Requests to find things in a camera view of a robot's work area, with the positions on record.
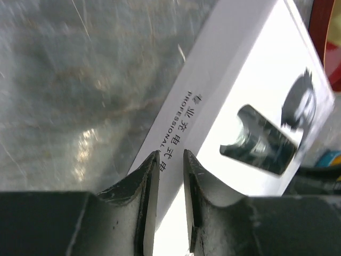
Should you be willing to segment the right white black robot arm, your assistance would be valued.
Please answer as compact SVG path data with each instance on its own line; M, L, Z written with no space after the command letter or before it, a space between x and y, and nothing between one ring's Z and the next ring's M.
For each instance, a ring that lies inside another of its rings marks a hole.
M300 167L284 195L340 195L340 164Z

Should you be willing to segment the white clipper kit box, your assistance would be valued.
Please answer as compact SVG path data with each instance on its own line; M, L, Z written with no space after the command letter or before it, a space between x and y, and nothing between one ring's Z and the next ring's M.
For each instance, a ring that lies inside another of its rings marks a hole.
M221 155L237 113L255 108L296 146L282 175ZM154 255L185 255L183 153L247 196L281 196L334 107L334 95L294 1L218 1L131 166L158 151Z

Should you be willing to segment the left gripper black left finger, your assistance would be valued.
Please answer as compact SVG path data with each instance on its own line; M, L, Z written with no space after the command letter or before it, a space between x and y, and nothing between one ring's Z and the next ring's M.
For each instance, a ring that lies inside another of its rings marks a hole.
M159 153L106 190L1 193L1 255L152 255Z

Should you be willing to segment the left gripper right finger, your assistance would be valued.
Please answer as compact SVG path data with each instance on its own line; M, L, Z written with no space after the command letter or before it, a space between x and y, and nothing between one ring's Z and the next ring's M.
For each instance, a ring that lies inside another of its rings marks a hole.
M248 197L183 153L194 255L340 255L340 197Z

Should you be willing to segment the black silver hair clipper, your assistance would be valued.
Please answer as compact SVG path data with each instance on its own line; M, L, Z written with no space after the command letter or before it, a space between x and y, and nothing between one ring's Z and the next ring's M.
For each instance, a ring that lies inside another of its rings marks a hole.
M237 121L241 124L241 131L236 142L220 145L221 155L282 175L297 146L250 105L239 109Z

